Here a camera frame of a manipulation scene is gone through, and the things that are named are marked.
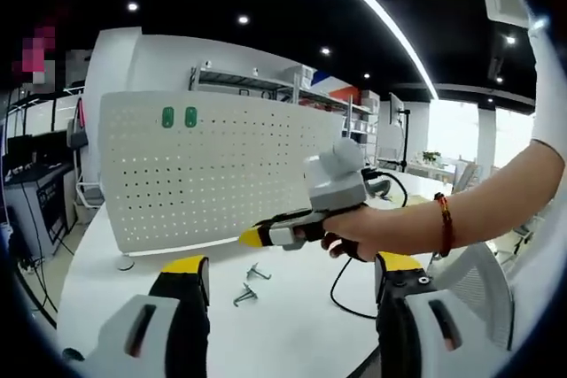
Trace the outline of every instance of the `green clip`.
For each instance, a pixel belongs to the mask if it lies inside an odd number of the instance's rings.
[[[185,108],[185,126],[195,127],[197,125],[197,108],[188,106]]]
[[[166,106],[161,112],[161,126],[171,128],[174,125],[174,109]]]

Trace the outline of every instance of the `red bracelet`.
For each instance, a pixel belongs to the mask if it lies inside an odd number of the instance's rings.
[[[453,220],[451,219],[447,198],[442,193],[438,192],[435,194],[434,199],[441,206],[441,214],[443,215],[443,242],[439,255],[446,257],[449,255],[454,244]]]

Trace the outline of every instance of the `black ceiling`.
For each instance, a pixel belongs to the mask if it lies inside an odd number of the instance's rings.
[[[142,26],[147,34],[190,35],[242,44],[291,58],[363,89],[385,93],[397,83],[421,82],[405,51],[361,0],[134,0],[140,9],[126,10],[130,0],[12,0],[10,49],[3,52],[2,83],[14,80],[10,61],[21,49],[21,37],[41,23],[56,27],[56,58],[71,49],[93,47],[100,29]],[[506,90],[534,98],[533,56],[525,31],[489,21],[484,0],[378,0],[392,15],[424,62],[435,83]],[[251,24],[236,24],[246,13]],[[504,48],[503,36],[517,37]],[[328,58],[319,53],[329,46]],[[503,84],[488,77],[491,61],[501,61]],[[362,78],[370,73],[371,79]],[[407,101],[426,101],[425,90],[399,90]],[[479,101],[486,95],[442,96]],[[514,101],[496,103],[525,110]]]

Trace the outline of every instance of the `forearm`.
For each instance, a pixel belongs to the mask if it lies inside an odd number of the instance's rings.
[[[564,162],[554,150],[532,142],[492,178],[448,197],[454,247],[493,239],[527,221],[554,196],[563,170]],[[378,251],[416,254],[441,249],[443,220],[437,202],[389,212],[366,210],[362,217],[353,215],[351,223],[343,220],[336,226],[358,234],[352,235],[354,240],[374,236]],[[341,235],[340,228],[333,231]]]

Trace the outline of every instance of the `white pegboard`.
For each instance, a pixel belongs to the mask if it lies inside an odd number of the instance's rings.
[[[164,108],[174,124],[162,124]],[[197,109],[195,127],[185,111]],[[342,117],[211,92],[103,96],[98,145],[106,207],[122,252],[209,243],[310,206],[305,157],[341,137]]]

